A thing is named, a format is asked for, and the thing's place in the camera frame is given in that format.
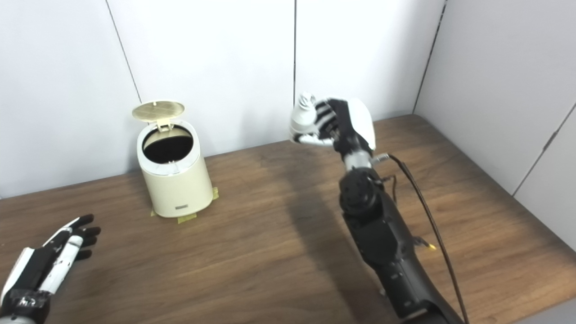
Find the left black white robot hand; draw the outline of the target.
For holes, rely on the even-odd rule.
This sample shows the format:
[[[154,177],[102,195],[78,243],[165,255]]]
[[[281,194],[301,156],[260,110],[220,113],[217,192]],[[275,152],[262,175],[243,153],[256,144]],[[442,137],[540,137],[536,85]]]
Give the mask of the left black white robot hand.
[[[43,324],[51,299],[72,265],[92,256],[101,233],[90,226],[95,216],[83,215],[59,228],[40,247],[24,248],[4,283],[0,321],[3,324]]]

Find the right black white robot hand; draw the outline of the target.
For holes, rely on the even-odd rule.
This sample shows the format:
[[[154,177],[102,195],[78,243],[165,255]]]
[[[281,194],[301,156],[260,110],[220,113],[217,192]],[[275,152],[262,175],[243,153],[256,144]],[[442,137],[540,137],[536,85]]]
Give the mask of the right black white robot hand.
[[[342,158],[357,151],[372,157],[376,148],[372,117],[358,99],[315,101],[302,95],[292,110],[289,129],[292,142],[331,146]]]

